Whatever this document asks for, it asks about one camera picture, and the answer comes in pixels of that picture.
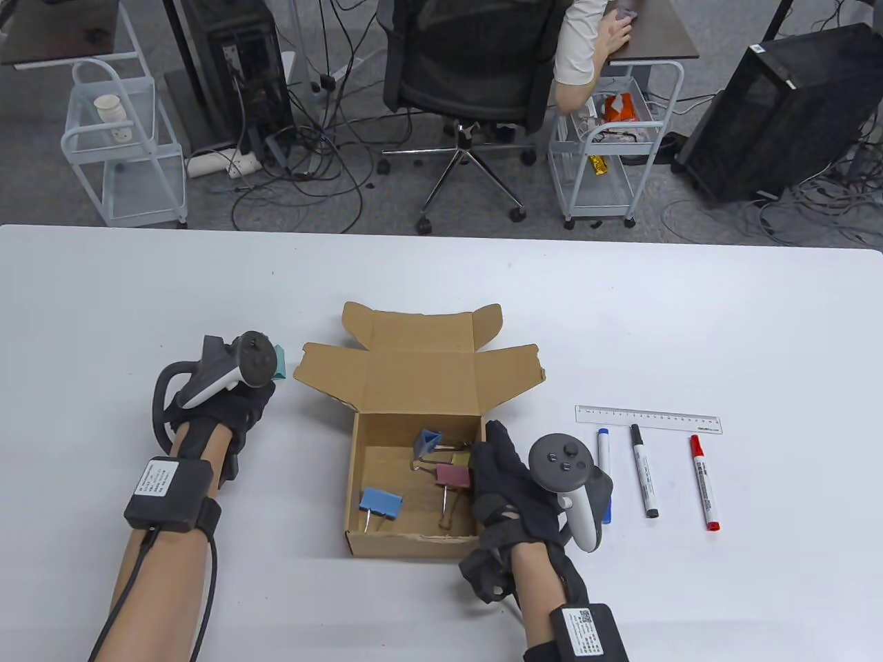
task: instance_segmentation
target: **black computer case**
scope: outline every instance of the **black computer case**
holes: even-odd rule
[[[755,44],[678,161],[718,202],[778,197],[843,157],[881,99],[865,24]]]
[[[233,133],[246,134],[242,151],[258,150],[269,134],[292,126],[275,21],[262,0],[181,0],[206,88]]]

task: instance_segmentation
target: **glove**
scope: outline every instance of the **glove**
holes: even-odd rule
[[[509,432],[500,421],[489,421],[487,442],[472,446],[472,512],[485,527],[479,549],[460,561],[460,572],[486,603],[517,593],[512,575],[512,547],[543,542],[555,572],[562,579],[569,604],[588,601],[585,584],[564,553],[554,494],[537,485],[521,462]]]
[[[177,394],[171,404],[163,412],[163,420],[177,432],[183,423],[207,420],[211,429],[215,425],[224,425],[233,433],[227,455],[224,458],[221,480],[232,480],[239,471],[238,455],[245,447],[245,434],[260,421],[270,397],[275,392],[275,384],[271,381],[266,386],[250,387],[239,383],[231,391],[226,388],[212,395],[208,400],[196,407],[182,409],[177,405]]]

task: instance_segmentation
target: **ruler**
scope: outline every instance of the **ruler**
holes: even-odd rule
[[[721,420],[716,416],[675,414],[670,411],[620,410],[614,407],[577,405],[577,423],[600,425],[633,425],[656,430],[681,430],[687,433],[723,434]]]

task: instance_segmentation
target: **chair base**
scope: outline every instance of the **chair base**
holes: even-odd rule
[[[439,177],[439,180],[435,183],[435,186],[433,186],[432,191],[429,192],[429,196],[426,198],[426,202],[423,203],[423,207],[420,209],[420,218],[417,221],[416,225],[417,234],[428,235],[432,233],[433,226],[432,223],[429,221],[427,214],[432,208],[436,199],[438,198],[439,191],[449,181],[450,175],[454,171],[454,168],[458,165],[458,163],[473,163],[476,168],[484,173],[487,178],[489,178],[492,182],[494,182],[494,184],[497,185],[497,188],[499,188],[512,202],[515,203],[515,206],[509,211],[509,218],[512,220],[512,222],[518,223],[523,221],[527,217],[525,205],[521,202],[520,199],[518,199],[516,194],[496,175],[496,173],[490,169],[485,160],[478,155],[478,152],[499,151],[503,149],[521,149],[521,162],[524,165],[529,166],[533,165],[537,160],[536,150],[534,149],[533,145],[490,144],[474,146],[472,144],[472,131],[476,128],[477,124],[470,124],[469,126],[466,126],[459,121],[455,121],[454,126],[457,129],[457,145],[455,147],[383,150],[384,156],[437,156],[441,154],[450,154],[450,160],[448,161],[447,167],[445,167],[444,172],[442,172],[441,177]],[[378,164],[377,171],[380,174],[388,174],[389,162],[385,160],[381,161]]]

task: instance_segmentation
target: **gray carpet floor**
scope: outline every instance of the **gray carpet floor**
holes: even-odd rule
[[[271,4],[285,5],[284,0],[270,0]],[[341,0],[343,6],[350,3]],[[687,78],[682,96],[707,94],[726,86],[746,47],[760,39],[778,0],[754,0],[733,3],[725,0],[673,0],[701,58],[685,64]],[[298,3],[305,29],[307,55],[316,67],[325,66],[320,14],[317,3]],[[126,6],[142,45],[152,73],[158,78],[165,71],[180,67],[180,57],[162,9],[161,0],[128,0]],[[374,0],[355,11],[343,14],[343,22],[352,34],[360,36],[374,11]],[[814,21],[831,14],[834,0],[802,0],[784,28],[786,33],[806,32]],[[860,16],[860,5],[847,0],[845,20]],[[349,54],[343,30],[338,26],[325,4],[328,24],[328,60],[331,69],[343,66]],[[361,53],[381,48],[385,43],[383,32],[371,26]],[[381,101],[383,56],[369,61],[353,74],[348,84],[352,92],[344,100],[343,108],[350,120],[376,117],[388,111]],[[657,72],[651,78],[650,88],[665,94],[671,80]],[[0,159],[0,222],[66,225],[101,225],[86,194],[79,186],[59,148],[64,131],[64,117],[68,93],[72,86],[70,70],[66,67],[38,71],[15,71],[0,68],[0,145],[4,158]],[[166,106],[174,109],[165,91]],[[690,103],[679,105],[687,109]],[[705,107],[675,118],[673,129],[682,133],[692,131]],[[358,136],[365,141],[400,139],[406,130],[404,118],[365,121],[353,124]],[[531,136],[542,146],[547,131]],[[407,147],[433,147],[444,144],[442,121],[439,117],[414,116],[413,131]],[[368,176],[362,188],[363,204],[358,223],[352,232],[370,234],[412,234],[423,199],[444,168],[443,159],[425,158],[415,163],[412,158],[396,158],[392,171],[386,176],[372,173],[369,153],[358,143],[347,127],[341,127],[337,142],[342,145],[344,159],[352,175],[361,181]],[[555,197],[548,164],[540,158],[532,167],[525,167],[517,153],[488,156],[487,159],[500,177],[522,198],[528,208],[525,221],[515,224],[508,218],[511,204],[484,177],[479,177],[472,165],[461,166],[454,173],[454,181],[441,193],[431,214],[434,233],[463,237],[523,237],[582,239],[601,241],[692,242],[701,244],[760,244],[777,243],[856,247],[883,244],[883,237],[873,232],[883,231],[883,207],[865,206],[849,212],[846,224],[867,229],[866,234],[842,232],[810,222],[793,207],[768,211],[765,219],[775,230],[774,239],[762,231],[757,209],[746,206],[710,208],[668,167],[653,168],[649,184],[636,213],[637,227],[626,229],[620,221],[607,220],[598,229],[589,222],[577,222],[576,229],[563,228],[561,212]],[[334,167],[330,173],[337,172]],[[640,175],[639,168],[629,169],[630,177]],[[100,173],[94,173],[96,179]],[[249,177],[252,184],[266,181],[256,174]],[[191,229],[233,229],[231,208],[239,196],[236,187],[242,182],[232,181],[224,174],[216,174],[188,183],[188,222]],[[235,219],[241,229],[260,231],[339,232],[355,218],[359,202],[355,192],[330,198],[315,198],[351,187],[348,175],[327,183],[303,184],[301,190],[290,184],[273,184],[237,204]]]

